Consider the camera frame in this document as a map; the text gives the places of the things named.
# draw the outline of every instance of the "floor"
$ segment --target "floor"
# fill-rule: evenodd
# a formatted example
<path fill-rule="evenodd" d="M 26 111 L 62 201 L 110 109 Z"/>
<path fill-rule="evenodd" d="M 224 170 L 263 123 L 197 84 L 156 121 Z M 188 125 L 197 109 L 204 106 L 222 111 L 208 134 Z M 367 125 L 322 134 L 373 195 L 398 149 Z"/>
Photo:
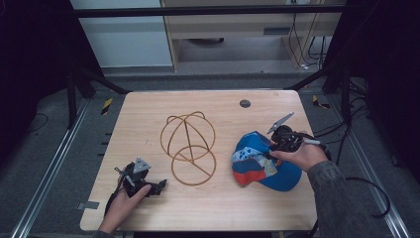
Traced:
<path fill-rule="evenodd" d="M 319 43 L 318 39 L 313 53 L 319 51 Z M 284 45 L 276 38 L 225 39 L 222 44 L 184 41 L 177 72 L 148 72 L 140 76 L 109 79 L 133 90 L 283 88 L 302 80 L 318 67 L 316 63 L 308 69 L 294 68 Z M 322 81 L 321 78 L 311 83 L 299 93 L 314 132 L 341 122 L 338 107 L 334 106 L 339 95 L 323 95 L 320 90 Z M 27 222 L 30 236 L 80 237 L 91 234 L 78 226 L 82 215 L 79 208 L 88 200 L 106 152 L 109 133 L 113 131 L 124 101 L 124 95 L 96 83 L 94 86 L 97 90 L 94 99 L 81 99 L 78 95 L 78 107 L 86 110 L 68 148 L 60 147 L 68 133 L 65 91 L 50 95 L 39 103 L 39 114 L 12 154 L 13 163 L 1 173 L 1 237 L 9 237 L 25 211 L 31 208 L 29 204 L 34 194 L 40 192 L 40 183 L 49 187 L 43 193 L 45 196 L 40 206 L 32 209 L 37 216 Z M 318 96 L 321 104 L 329 104 L 332 108 L 314 105 L 313 95 Z M 106 115 L 101 115 L 103 104 L 110 97 L 113 98 L 112 105 Z M 345 176 L 376 179 L 387 191 L 392 201 L 392 214 L 375 221 L 382 228 L 384 237 L 420 237 L 420 185 L 407 169 L 392 165 L 390 153 L 363 106 L 363 101 L 355 101 L 353 110 L 362 109 L 354 116 L 354 126 L 343 145 L 339 167 Z M 335 159 L 343 135 L 344 128 L 340 128 L 322 138 L 330 143 Z M 47 182 L 43 178 L 46 172 L 51 171 L 49 168 L 56 158 L 57 149 L 63 151 L 62 161 L 54 164 L 56 171 L 51 174 L 51 182 Z M 353 183 L 352 189 L 360 204 L 369 212 L 378 214 L 383 211 L 380 203 L 383 198 L 374 188 Z M 405 229 L 389 228 L 392 224 Z M 278 237 L 278 233 L 272 233 L 272 237 Z"/>

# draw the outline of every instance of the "cap brim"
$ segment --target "cap brim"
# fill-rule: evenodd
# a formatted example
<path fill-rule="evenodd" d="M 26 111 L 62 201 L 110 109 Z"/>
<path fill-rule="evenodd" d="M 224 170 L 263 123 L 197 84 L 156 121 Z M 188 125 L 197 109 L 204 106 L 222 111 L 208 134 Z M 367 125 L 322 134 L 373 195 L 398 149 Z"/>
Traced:
<path fill-rule="evenodd" d="M 277 174 L 260 180 L 260 183 L 279 191 L 289 191 L 294 188 L 302 176 L 302 170 L 290 163 L 283 161 L 277 168 Z"/>

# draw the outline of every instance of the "gray floor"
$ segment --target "gray floor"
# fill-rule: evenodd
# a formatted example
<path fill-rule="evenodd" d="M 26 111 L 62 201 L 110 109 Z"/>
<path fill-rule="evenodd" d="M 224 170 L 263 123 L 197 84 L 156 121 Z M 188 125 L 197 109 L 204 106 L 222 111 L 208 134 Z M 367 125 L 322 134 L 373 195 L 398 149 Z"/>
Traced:
<path fill-rule="evenodd" d="M 308 69 L 293 68 L 284 46 L 275 38 L 225 39 L 220 45 L 185 41 L 182 46 L 178 72 L 110 79 L 133 90 L 283 88 L 300 81 L 318 67 L 314 64 Z M 319 90 L 321 84 L 322 79 L 300 92 L 314 132 L 340 122 L 334 109 L 313 105 L 312 94 L 317 94 L 321 102 L 330 104 L 331 98 L 335 97 L 322 95 Z M 88 199 L 101 164 L 101 154 L 106 151 L 103 142 L 109 141 L 110 137 L 106 134 L 112 132 L 124 101 L 124 95 L 118 95 L 96 83 L 94 86 L 97 93 L 93 100 L 87 101 L 84 120 L 32 226 L 31 235 L 65 234 L 70 237 L 91 234 L 80 230 L 82 211 L 76 207 L 79 202 Z M 108 114 L 103 116 L 100 112 L 109 97 L 113 98 L 113 103 Z M 84 102 L 86 100 L 78 96 L 78 104 Z M 362 105 L 363 102 L 358 101 L 355 108 Z M 39 103 L 38 112 L 42 114 L 36 117 L 29 130 L 42 126 L 48 117 L 47 123 L 23 138 L 12 155 L 13 164 L 1 173 L 2 236 L 9 236 L 22 217 L 66 133 L 65 91 L 43 99 Z M 420 237 L 420 185 L 407 169 L 392 165 L 390 153 L 367 115 L 368 111 L 362 111 L 355 116 L 352 130 L 410 235 Z M 334 142 L 340 140 L 343 133 L 341 129 L 322 140 Z M 333 158 L 337 157 L 338 148 L 339 143 L 330 145 Z M 340 168 L 347 177 L 364 175 L 349 140 L 344 144 Z M 380 213 L 368 186 L 353 182 L 352 189 L 361 206 L 371 213 Z M 377 219 L 375 222 L 381 227 L 384 236 L 392 236 L 385 219 Z"/>

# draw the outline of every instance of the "person's right hand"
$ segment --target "person's right hand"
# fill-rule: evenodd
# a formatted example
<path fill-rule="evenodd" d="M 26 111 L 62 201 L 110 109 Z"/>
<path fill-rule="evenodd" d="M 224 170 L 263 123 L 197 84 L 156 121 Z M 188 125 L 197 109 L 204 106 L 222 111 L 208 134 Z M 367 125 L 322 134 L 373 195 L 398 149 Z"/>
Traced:
<path fill-rule="evenodd" d="M 303 142 L 296 152 L 272 151 L 270 155 L 282 161 L 289 161 L 297 165 L 304 172 L 308 172 L 318 163 L 328 161 L 324 151 L 315 145 Z"/>

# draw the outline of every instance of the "hand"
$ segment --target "hand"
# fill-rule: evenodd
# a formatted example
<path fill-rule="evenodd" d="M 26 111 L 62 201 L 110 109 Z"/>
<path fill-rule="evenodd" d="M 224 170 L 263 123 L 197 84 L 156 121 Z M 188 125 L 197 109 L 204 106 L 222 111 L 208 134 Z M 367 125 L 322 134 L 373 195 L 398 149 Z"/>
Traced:
<path fill-rule="evenodd" d="M 307 144 L 303 142 L 299 149 L 294 152 L 283 152 L 283 151 L 272 151 L 270 155 L 283 161 L 289 161 L 297 165 L 304 172 L 308 172 L 313 166 L 318 163 L 328 161 L 324 151 L 315 145 Z"/>
<path fill-rule="evenodd" d="M 125 189 L 118 191 L 117 196 L 112 201 L 111 206 L 109 207 L 109 210 L 98 230 L 108 234 L 113 234 L 121 223 L 129 217 L 133 209 L 143 200 L 151 188 L 152 187 L 147 184 L 132 197 L 127 195 Z"/>

